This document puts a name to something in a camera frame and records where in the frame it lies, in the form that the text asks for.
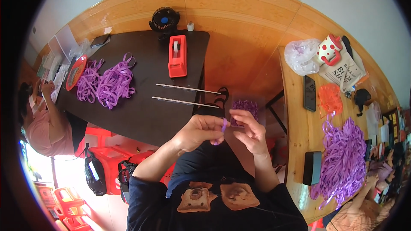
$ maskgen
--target black sandal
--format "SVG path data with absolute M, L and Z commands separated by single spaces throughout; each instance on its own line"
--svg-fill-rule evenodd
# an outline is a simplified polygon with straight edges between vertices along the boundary
M 220 88 L 217 92 L 221 93 L 221 95 L 225 95 L 226 98 L 225 98 L 225 99 L 217 98 L 216 100 L 214 100 L 214 103 L 223 102 L 223 109 L 224 109 L 224 106 L 225 106 L 226 102 L 227 102 L 228 99 L 229 99 L 229 90 L 228 90 L 228 88 L 226 88 L 226 87 L 222 87 L 222 88 Z

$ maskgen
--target desk fan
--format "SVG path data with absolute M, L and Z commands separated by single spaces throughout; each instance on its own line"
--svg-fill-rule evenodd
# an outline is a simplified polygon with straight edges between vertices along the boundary
M 148 24 L 152 30 L 162 33 L 158 39 L 163 40 L 177 35 L 177 24 L 179 20 L 180 14 L 175 12 L 172 8 L 165 6 L 154 12 L 153 17 Z

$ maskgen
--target red tape dispenser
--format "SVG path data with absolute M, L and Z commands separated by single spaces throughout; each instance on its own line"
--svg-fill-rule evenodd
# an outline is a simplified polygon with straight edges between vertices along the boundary
M 170 78 L 187 76 L 187 43 L 185 35 L 170 37 L 168 73 Z

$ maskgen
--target ribbon bundle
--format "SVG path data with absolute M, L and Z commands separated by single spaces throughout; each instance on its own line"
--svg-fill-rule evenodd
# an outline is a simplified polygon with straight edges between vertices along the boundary
M 330 116 L 323 123 L 324 160 L 321 164 L 320 182 L 311 186 L 310 197 L 322 195 L 321 210 L 334 197 L 338 206 L 352 197 L 361 187 L 366 174 L 364 133 L 350 118 L 342 129 L 333 127 Z
M 133 78 L 130 68 L 136 64 L 136 59 L 130 56 L 126 60 L 127 54 L 124 55 L 123 61 L 106 70 L 102 76 L 97 71 L 104 60 L 101 59 L 99 64 L 96 60 L 89 62 L 76 84 L 78 86 L 77 98 L 80 101 L 87 100 L 94 103 L 97 97 L 99 102 L 110 110 L 117 105 L 120 97 L 130 98 L 131 94 L 136 92 L 134 88 L 130 88 L 130 82 Z M 131 59 L 134 59 L 134 63 L 129 66 Z

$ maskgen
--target black pouch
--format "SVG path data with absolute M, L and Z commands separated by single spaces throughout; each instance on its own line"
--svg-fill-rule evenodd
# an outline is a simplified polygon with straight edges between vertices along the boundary
M 129 162 L 128 160 L 124 160 L 118 164 L 118 181 L 120 182 L 120 190 L 121 190 L 121 199 L 123 202 L 128 204 L 130 194 L 128 184 L 130 182 L 130 177 L 133 175 L 134 170 L 136 169 L 138 164 Z
M 88 150 L 89 143 L 85 146 L 84 173 L 88 187 L 97 196 L 103 196 L 107 192 L 104 168 L 101 162 Z

